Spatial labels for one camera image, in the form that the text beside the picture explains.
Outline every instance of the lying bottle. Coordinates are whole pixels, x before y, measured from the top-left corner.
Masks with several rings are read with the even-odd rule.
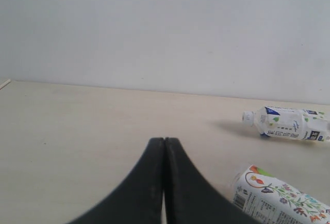
[[[266,106],[256,112],[245,111],[242,121],[255,125],[266,136],[330,141],[330,123],[320,111]]]
[[[330,206],[252,165],[233,184],[235,206],[267,224],[330,224]]]

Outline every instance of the bottle label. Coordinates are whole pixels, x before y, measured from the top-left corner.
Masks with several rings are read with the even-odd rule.
[[[234,184],[233,204],[266,224],[330,224],[330,206],[252,165]]]
[[[300,140],[329,140],[328,120],[324,112],[266,106],[260,123],[266,123],[264,134]]]

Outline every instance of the blue label graphic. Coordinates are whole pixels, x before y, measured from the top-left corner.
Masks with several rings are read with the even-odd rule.
[[[265,107],[266,108],[266,112],[267,114],[271,114],[271,115],[278,115],[280,116],[280,114],[277,112],[277,111],[274,111],[273,109],[270,109],[268,107]]]

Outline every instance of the barcode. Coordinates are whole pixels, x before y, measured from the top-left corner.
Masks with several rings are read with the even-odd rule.
[[[243,210],[244,205],[245,205],[245,198],[241,197],[239,194],[236,194],[234,197],[234,205],[236,205],[241,210]]]

